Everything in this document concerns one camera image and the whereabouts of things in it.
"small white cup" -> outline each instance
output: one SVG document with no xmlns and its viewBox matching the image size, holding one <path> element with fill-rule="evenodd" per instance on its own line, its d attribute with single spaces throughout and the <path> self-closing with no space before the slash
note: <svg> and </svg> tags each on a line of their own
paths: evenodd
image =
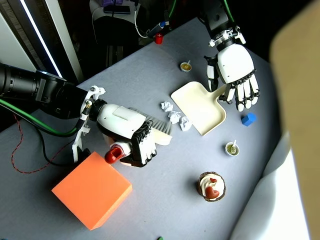
<svg viewBox="0 0 320 240">
<path fill-rule="evenodd" d="M 232 157 L 235 157 L 235 156 L 238 156 L 239 153 L 240 153 L 240 149 L 239 149 L 239 146 L 237 144 L 234 145 L 235 147 L 235 154 L 232 154 L 231 152 L 228 152 L 228 147 L 231 145 L 233 145 L 234 143 L 233 142 L 228 142 L 225 147 L 224 147 L 224 150 L 225 150 L 225 153 L 228 154 L 229 156 L 232 156 Z"/>
<path fill-rule="evenodd" d="M 190 69 L 185 69 L 185 68 L 183 68 L 183 65 L 184 65 L 184 64 L 185 64 L 186 66 L 190 67 Z M 180 64 L 180 69 L 181 69 L 182 72 L 187 73 L 187 72 L 190 72 L 190 71 L 191 71 L 192 66 L 191 66 L 190 63 L 183 62 L 183 63 Z"/>
</svg>

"black phone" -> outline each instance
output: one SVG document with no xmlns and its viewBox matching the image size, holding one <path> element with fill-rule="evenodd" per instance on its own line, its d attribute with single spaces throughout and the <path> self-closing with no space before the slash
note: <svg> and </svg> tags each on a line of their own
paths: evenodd
<svg viewBox="0 0 320 240">
<path fill-rule="evenodd" d="M 130 7 L 129 6 L 122 6 L 122 5 L 108 5 L 103 8 L 103 12 L 105 14 L 130 14 Z"/>
</svg>

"orange cube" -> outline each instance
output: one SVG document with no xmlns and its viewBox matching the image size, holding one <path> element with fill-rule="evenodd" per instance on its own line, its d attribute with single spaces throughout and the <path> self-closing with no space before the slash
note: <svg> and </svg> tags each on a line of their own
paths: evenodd
<svg viewBox="0 0 320 240">
<path fill-rule="evenodd" d="M 131 183 L 96 152 L 52 189 L 89 230 L 101 227 L 131 191 Z"/>
</svg>

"gray tabletop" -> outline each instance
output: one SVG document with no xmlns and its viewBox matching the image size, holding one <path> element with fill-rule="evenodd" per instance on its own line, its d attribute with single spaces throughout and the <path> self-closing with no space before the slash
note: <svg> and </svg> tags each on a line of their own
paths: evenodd
<svg viewBox="0 0 320 240">
<path fill-rule="evenodd" d="M 160 120 L 168 120 L 160 103 L 171 101 L 170 95 L 190 81 L 206 88 L 206 60 L 216 50 L 208 47 L 210 38 L 205 26 L 194 19 L 164 36 L 163 44 L 151 43 L 107 70 L 83 82 L 79 87 L 104 87 L 101 96 L 108 103 L 135 107 Z M 157 146 L 158 155 L 143 168 L 116 163 L 113 166 L 133 186 L 122 205 L 100 228 L 89 231 L 53 195 L 51 189 L 70 168 L 49 166 L 33 174 L 15 171 L 10 156 L 19 142 L 17 125 L 0 134 L 0 238 L 10 240 L 226 240 L 245 207 L 270 158 L 281 131 L 276 89 L 269 64 L 250 53 L 257 69 L 261 89 L 257 105 L 239 113 L 234 105 L 223 104 L 225 122 L 206 136 L 192 127 L 182 132 L 173 126 L 173 139 L 168 146 Z M 183 73 L 181 62 L 191 60 L 192 71 Z M 242 125 L 241 116 L 255 113 L 257 122 Z M 75 120 L 63 121 L 41 111 L 40 120 L 61 131 Z M 94 122 L 83 145 L 104 155 L 108 150 Z M 16 165 L 25 171 L 45 164 L 41 142 L 35 130 L 21 122 L 24 142 L 15 154 Z M 224 145 L 237 139 L 240 155 L 228 157 Z M 45 135 L 47 152 L 52 156 L 68 139 Z M 57 158 L 71 158 L 71 148 Z M 226 194 L 218 202 L 206 202 L 196 191 L 203 172 L 215 171 L 225 180 Z"/>
</svg>

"blue cube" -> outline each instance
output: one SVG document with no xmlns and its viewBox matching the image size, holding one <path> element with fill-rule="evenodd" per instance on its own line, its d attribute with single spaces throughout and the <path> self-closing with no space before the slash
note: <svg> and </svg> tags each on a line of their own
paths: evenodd
<svg viewBox="0 0 320 240">
<path fill-rule="evenodd" d="M 253 113 L 248 113 L 248 115 L 244 116 L 242 119 L 241 119 L 241 122 L 243 125 L 245 126 L 250 126 L 252 123 L 254 123 L 255 121 L 257 120 L 257 117 L 256 115 L 254 115 Z"/>
</svg>

